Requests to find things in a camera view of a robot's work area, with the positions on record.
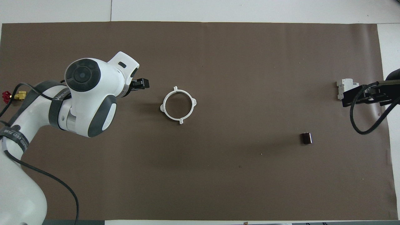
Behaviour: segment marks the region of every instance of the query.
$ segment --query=red knob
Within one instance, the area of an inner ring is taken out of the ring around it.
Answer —
[[[3,92],[3,101],[7,104],[10,101],[11,93],[9,91]]]

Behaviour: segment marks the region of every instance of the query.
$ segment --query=black velcro strap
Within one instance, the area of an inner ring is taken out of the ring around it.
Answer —
[[[23,152],[25,152],[28,149],[29,146],[29,141],[25,137],[25,135],[18,130],[15,130],[11,127],[3,127],[0,129],[0,138],[6,137],[15,143],[17,143]]]
[[[62,106],[62,102],[71,97],[71,91],[69,88],[62,89],[58,94],[56,94],[51,101],[49,109],[49,122],[55,128],[61,129],[58,124],[58,115]]]

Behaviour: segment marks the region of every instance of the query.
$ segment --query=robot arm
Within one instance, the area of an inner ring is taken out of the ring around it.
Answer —
[[[10,160],[8,151],[20,160],[40,127],[52,125],[86,137],[108,128],[116,110],[116,99],[132,90],[148,88],[148,80],[132,80],[139,64],[123,52],[109,62],[84,58],[70,64],[67,86],[54,80],[35,88],[46,99],[30,91],[10,127],[0,130],[0,224],[41,225],[47,210],[40,187]]]

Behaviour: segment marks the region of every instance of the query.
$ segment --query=robot end effector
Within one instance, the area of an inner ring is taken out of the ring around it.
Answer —
[[[115,114],[116,99],[149,87],[144,78],[133,80],[138,68],[139,64],[123,52],[108,62],[83,58],[71,63],[65,72],[71,99],[63,102],[59,112],[60,128],[86,137],[107,129]]]

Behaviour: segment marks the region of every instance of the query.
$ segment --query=white plastic connector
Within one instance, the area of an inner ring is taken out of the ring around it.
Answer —
[[[358,83],[354,83],[353,79],[346,78],[336,82],[336,85],[339,87],[338,99],[342,100],[344,98],[343,93],[350,89],[356,88],[359,86]]]
[[[175,94],[175,93],[184,93],[184,94],[186,94],[187,96],[189,96],[190,100],[192,101],[192,108],[190,109],[190,112],[189,112],[186,116],[184,116],[184,117],[182,117],[182,118],[180,118],[180,119],[177,119],[177,118],[174,118],[174,117],[170,116],[170,115],[168,114],[167,110],[165,109],[165,103],[167,102],[167,99],[168,99],[171,95],[173,95],[173,94]],[[175,87],[174,87],[174,90],[171,91],[170,93],[168,93],[167,96],[165,96],[164,102],[163,102],[162,105],[160,106],[160,110],[161,110],[161,112],[165,113],[165,115],[167,115],[170,119],[175,120],[175,121],[179,121],[179,124],[183,124],[183,120],[186,119],[186,118],[188,118],[188,117],[192,114],[193,108],[194,108],[196,105],[197,105],[196,99],[192,98],[192,96],[191,96],[189,93],[187,93],[186,91],[180,90],[180,89],[178,89],[177,86],[175,86]]]

